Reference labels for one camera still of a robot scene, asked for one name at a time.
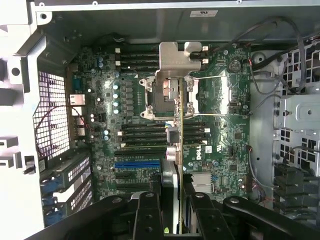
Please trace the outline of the silver chipset heatsink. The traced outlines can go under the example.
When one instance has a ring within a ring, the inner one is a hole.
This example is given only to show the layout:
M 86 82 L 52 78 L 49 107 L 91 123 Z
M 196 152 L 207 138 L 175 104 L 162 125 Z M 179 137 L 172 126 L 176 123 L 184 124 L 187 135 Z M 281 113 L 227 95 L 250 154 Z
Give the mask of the silver chipset heatsink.
M 209 172 L 194 173 L 192 175 L 192 185 L 196 192 L 212 193 L 214 184 L 212 175 Z

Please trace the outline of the blue expansion slot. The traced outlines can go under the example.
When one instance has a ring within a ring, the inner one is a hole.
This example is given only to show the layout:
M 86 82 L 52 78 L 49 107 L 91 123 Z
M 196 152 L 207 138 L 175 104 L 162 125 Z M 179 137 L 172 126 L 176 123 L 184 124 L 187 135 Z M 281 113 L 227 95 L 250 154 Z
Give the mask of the blue expansion slot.
M 151 161 L 123 161 L 116 162 L 114 168 L 116 169 L 140 169 L 140 168 L 159 168 L 160 162 L 158 160 Z

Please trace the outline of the green motherboard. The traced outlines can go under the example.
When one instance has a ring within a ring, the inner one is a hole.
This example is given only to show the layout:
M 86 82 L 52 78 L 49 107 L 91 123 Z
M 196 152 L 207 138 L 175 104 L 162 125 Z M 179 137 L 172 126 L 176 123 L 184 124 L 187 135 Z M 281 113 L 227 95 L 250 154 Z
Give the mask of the green motherboard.
M 167 174 L 165 163 L 170 143 L 177 143 L 173 120 L 148 120 L 144 87 L 139 80 L 155 76 L 159 69 L 159 47 L 152 44 L 124 46 L 85 46 L 73 59 L 73 93 L 85 97 L 76 106 L 81 129 L 79 137 L 91 148 L 93 195 L 101 200 L 111 195 L 129 197 L 134 191 L 120 191 L 116 184 L 150 183 L 152 174 Z M 250 136 L 250 48 L 233 45 L 219 50 L 216 44 L 203 44 L 190 55 L 201 68 L 191 77 L 226 75 L 229 103 L 225 116 L 195 116 L 184 120 L 183 171 L 211 173 L 212 193 L 218 201 L 251 190 L 247 147 Z M 227 64 L 241 62 L 237 73 Z M 161 150 L 164 155 L 115 157 L 115 151 Z M 159 161 L 160 167 L 114 168 L 116 162 Z

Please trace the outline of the CPU socket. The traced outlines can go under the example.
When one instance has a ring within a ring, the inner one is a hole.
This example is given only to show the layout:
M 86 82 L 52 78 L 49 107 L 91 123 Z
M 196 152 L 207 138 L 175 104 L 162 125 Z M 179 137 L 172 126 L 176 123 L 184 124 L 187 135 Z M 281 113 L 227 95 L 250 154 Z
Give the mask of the CPU socket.
M 149 76 L 138 81 L 144 88 L 145 110 L 142 118 L 151 121 L 173 120 L 178 113 L 178 100 L 182 98 L 183 116 L 191 119 L 198 115 L 199 80 L 187 75 L 185 77 L 167 77 L 157 80 Z

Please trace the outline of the metal socket cover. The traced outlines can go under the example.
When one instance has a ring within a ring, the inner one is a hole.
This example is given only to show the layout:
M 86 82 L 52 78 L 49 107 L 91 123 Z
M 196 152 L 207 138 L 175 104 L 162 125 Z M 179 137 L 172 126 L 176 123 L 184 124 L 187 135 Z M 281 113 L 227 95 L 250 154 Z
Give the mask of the metal socket cover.
M 229 100 L 228 77 L 194 80 L 197 83 L 198 110 L 196 114 L 227 114 Z

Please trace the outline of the metal disk bay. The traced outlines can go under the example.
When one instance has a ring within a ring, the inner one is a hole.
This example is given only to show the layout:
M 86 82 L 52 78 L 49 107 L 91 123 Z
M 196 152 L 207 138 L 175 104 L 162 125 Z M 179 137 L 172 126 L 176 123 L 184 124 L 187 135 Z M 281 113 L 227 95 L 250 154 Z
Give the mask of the metal disk bay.
M 282 91 L 273 171 L 273 210 L 320 226 L 320 41 L 305 48 L 306 83 Z

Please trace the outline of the round coin battery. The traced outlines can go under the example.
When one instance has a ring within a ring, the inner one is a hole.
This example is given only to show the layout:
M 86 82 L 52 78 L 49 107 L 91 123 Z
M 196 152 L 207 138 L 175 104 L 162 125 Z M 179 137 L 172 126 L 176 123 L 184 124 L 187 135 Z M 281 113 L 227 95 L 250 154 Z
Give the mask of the round coin battery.
M 227 64 L 227 71 L 229 73 L 238 73 L 242 69 L 242 63 L 238 59 L 232 59 Z

